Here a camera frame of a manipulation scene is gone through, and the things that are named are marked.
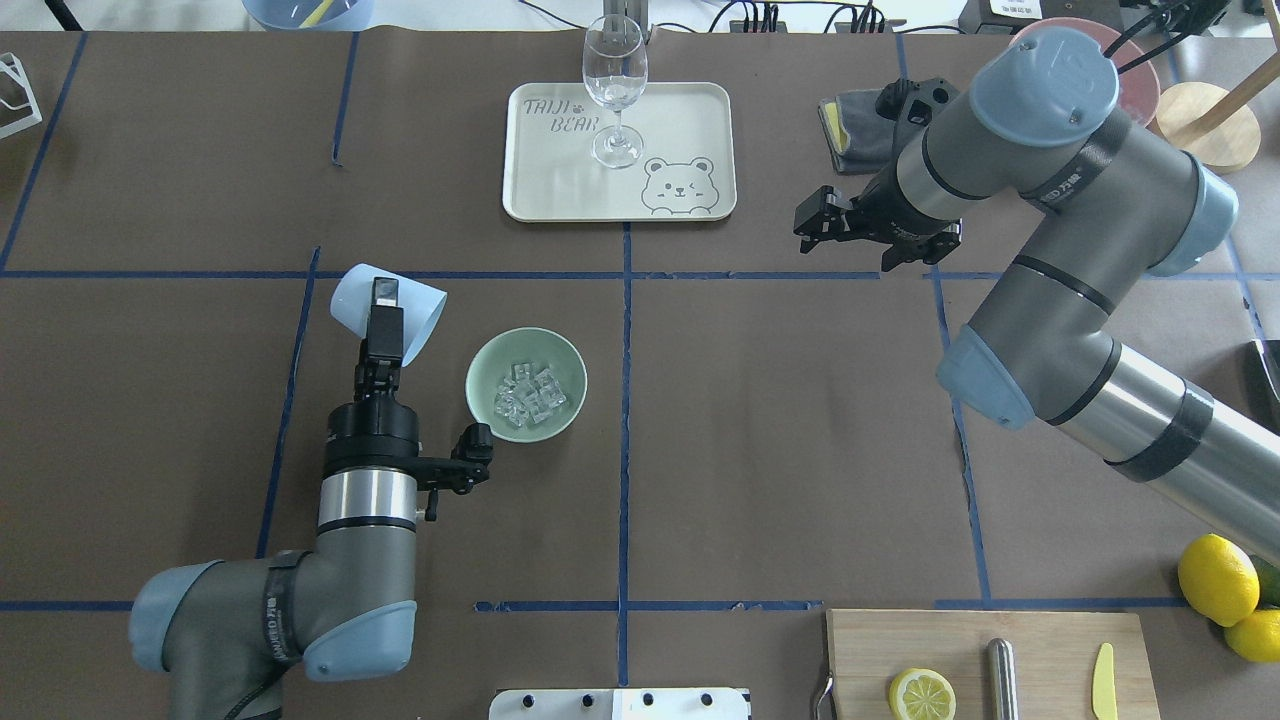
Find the plastic knife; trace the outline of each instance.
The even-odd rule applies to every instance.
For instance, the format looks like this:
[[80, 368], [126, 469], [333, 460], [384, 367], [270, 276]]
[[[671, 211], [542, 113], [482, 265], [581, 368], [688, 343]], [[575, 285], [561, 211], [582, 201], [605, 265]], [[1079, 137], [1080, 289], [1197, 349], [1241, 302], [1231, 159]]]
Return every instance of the plastic knife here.
[[1102, 643], [1093, 664], [1093, 714], [1098, 720], [1116, 720], [1116, 661], [1111, 643]]

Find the plastic cup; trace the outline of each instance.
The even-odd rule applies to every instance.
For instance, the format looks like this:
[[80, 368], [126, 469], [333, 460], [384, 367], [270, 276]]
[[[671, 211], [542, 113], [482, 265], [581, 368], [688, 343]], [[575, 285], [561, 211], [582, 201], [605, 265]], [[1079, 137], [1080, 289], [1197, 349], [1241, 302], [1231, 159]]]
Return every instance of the plastic cup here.
[[[516, 363], [532, 363], [534, 373], [550, 368], [564, 392], [564, 404], [541, 423], [517, 428], [498, 415], [493, 401], [503, 378]], [[467, 407], [477, 423], [493, 428], [494, 437], [509, 442], [540, 442], [556, 437], [577, 418], [586, 401], [586, 364], [573, 343], [543, 328], [516, 328], [484, 343], [467, 368]]]
[[372, 302], [374, 278], [399, 281], [397, 305], [404, 309], [404, 360], [401, 364], [408, 365], [426, 345], [426, 338], [431, 337], [435, 323], [444, 313], [444, 300], [449, 293], [411, 281], [404, 275], [388, 273], [361, 263], [347, 270], [347, 274], [338, 282], [338, 290], [333, 291], [333, 300], [329, 301], [329, 314], [360, 337], [365, 337], [369, 331], [369, 305]]

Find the blue tape line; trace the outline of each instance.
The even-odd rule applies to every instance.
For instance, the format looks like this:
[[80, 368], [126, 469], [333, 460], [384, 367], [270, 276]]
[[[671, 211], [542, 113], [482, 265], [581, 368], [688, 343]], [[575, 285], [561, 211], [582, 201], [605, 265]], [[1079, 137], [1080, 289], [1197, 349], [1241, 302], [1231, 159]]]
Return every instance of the blue tape line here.
[[940, 600], [934, 610], [1119, 610], [1124, 607], [1187, 607], [1180, 597], [1021, 597]]
[[476, 612], [617, 612], [618, 603], [612, 600], [517, 600], [503, 602], [477, 602]]
[[[820, 600], [632, 600], [627, 612], [805, 612], [822, 607]], [[612, 600], [516, 600], [477, 602], [476, 612], [617, 612]]]
[[0, 600], [0, 612], [129, 612], [132, 600]]
[[338, 150], [342, 149], [342, 126], [347, 122], [347, 100], [351, 97], [351, 77], [356, 73], [356, 49], [360, 47], [360, 33], [351, 33], [351, 50], [347, 51], [347, 77], [342, 81], [342, 100], [338, 101], [338, 122], [333, 126], [333, 158], [332, 161], [337, 167], [342, 167], [338, 161]]
[[998, 281], [1004, 274], [1005, 273], [945, 273], [934, 265], [933, 269], [920, 277], [924, 279], [933, 279], [937, 277], [942, 281]]
[[1228, 234], [1222, 245], [1226, 246], [1226, 256], [1231, 259], [1231, 268], [1235, 270], [1235, 281], [1240, 283], [1240, 293], [1244, 296], [1245, 305], [1248, 305], [1249, 323], [1253, 325], [1253, 337], [1257, 340], [1266, 340], [1266, 332], [1262, 329], [1262, 318], [1258, 316], [1258, 304], [1253, 301], [1253, 291], [1249, 290], [1249, 281], [1245, 279], [1244, 266], [1240, 265], [1240, 255], [1235, 251], [1235, 237]]
[[1144, 279], [1144, 281], [1160, 281], [1160, 282], [1165, 282], [1165, 281], [1174, 281], [1174, 282], [1213, 282], [1213, 281], [1216, 281], [1216, 282], [1222, 282], [1222, 281], [1234, 281], [1234, 279], [1238, 279], [1238, 275], [1235, 275], [1233, 273], [1179, 273], [1176, 275], [1167, 275], [1167, 277], [1143, 274], [1142, 279]]
[[622, 452], [618, 468], [618, 687], [627, 687], [631, 574], [631, 223], [622, 223]]
[[878, 281], [879, 273], [772, 273], [737, 270], [690, 270], [635, 273], [637, 281]]
[[302, 357], [302, 340], [307, 334], [307, 319], [311, 316], [311, 296], [316, 287], [316, 265], [320, 263], [320, 249], [311, 251], [311, 266], [307, 270], [307, 288], [302, 292], [302, 310], [298, 313], [298, 331], [293, 336], [293, 355], [289, 360], [289, 379], [284, 386], [284, 405], [280, 409], [280, 428], [275, 433], [275, 455], [271, 457], [271, 479], [266, 484], [266, 502], [262, 505], [262, 525], [257, 530], [257, 551], [253, 557], [266, 557], [266, 541], [271, 537], [271, 515], [275, 512], [275, 491], [280, 486], [280, 468], [284, 465], [284, 438], [289, 433], [289, 419], [293, 415], [293, 392], [298, 384], [298, 359]]
[[36, 151], [36, 161], [31, 165], [31, 173], [27, 174], [27, 186], [22, 188], [22, 197], [18, 200], [18, 208], [13, 213], [9, 237], [4, 242], [4, 250], [0, 250], [0, 270], [4, 270], [5, 265], [9, 264], [9, 254], [13, 252], [13, 243], [18, 240], [18, 228], [22, 225], [22, 217], [27, 214], [27, 202], [31, 201], [31, 191], [36, 188], [36, 177], [40, 174], [40, 167], [45, 164], [45, 154], [49, 152], [49, 143], [54, 138], [58, 118], [63, 117], [63, 106], [67, 104], [67, 95], [72, 90], [72, 81], [76, 78], [76, 69], [79, 68], [79, 59], [84, 54], [84, 44], [88, 42], [88, 36], [90, 33], [82, 32], [79, 42], [76, 44], [76, 54], [72, 55], [72, 65], [67, 69], [63, 91], [58, 94], [58, 102], [54, 105], [52, 114], [49, 115], [49, 124], [45, 126], [45, 136], [40, 138], [40, 150]]
[[820, 600], [634, 600], [632, 612], [724, 612], [763, 610], [764, 612], [804, 612], [822, 607]]
[[[951, 329], [947, 327], [946, 299], [942, 295], [942, 273], [934, 266], [929, 273], [933, 281], [933, 302], [938, 313], [938, 332], [942, 333], [942, 350], [951, 347]], [[969, 532], [973, 536], [973, 556], [978, 566], [978, 589], [983, 600], [991, 598], [991, 578], [987, 574], [987, 546], [982, 539], [982, 518], [978, 512], [978, 491], [973, 482], [973, 456], [969, 454], [969, 433], [964, 427], [964, 407], [955, 397], [951, 398], [951, 420], [960, 437], [960, 454], [964, 460], [964, 489], [969, 505]]]
[[300, 270], [0, 270], [0, 278], [27, 279], [229, 279], [229, 281], [301, 281]]
[[895, 32], [893, 42], [897, 45], [897, 74], [905, 78], [911, 77], [906, 69], [906, 42], [902, 41], [902, 35]]
[[[538, 270], [392, 270], [413, 279], [453, 281], [621, 281], [622, 273], [612, 272], [538, 272]], [[320, 279], [338, 279], [346, 270], [321, 270]]]

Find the glass base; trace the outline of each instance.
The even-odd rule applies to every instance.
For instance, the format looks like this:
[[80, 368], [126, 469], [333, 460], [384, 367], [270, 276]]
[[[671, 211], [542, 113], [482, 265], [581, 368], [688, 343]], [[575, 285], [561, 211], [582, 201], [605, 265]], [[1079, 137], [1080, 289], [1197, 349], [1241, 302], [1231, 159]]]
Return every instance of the glass base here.
[[635, 128], [622, 126], [622, 131], [614, 136], [613, 127], [607, 127], [595, 133], [591, 141], [591, 156], [605, 168], [630, 168], [636, 160], [644, 158], [644, 138]]

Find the wooden cutting board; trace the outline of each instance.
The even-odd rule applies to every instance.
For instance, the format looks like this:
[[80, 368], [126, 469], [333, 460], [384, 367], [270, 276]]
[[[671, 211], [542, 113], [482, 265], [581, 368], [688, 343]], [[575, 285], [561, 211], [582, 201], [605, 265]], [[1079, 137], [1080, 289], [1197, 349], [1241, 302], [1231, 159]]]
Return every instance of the wooden cutting board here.
[[908, 667], [929, 667], [951, 682], [956, 720], [992, 717], [986, 648], [997, 637], [1014, 644], [1023, 717], [1094, 720], [1093, 661], [1108, 642], [1120, 720], [1160, 720], [1137, 615], [969, 610], [828, 610], [836, 716], [891, 720], [890, 682]]

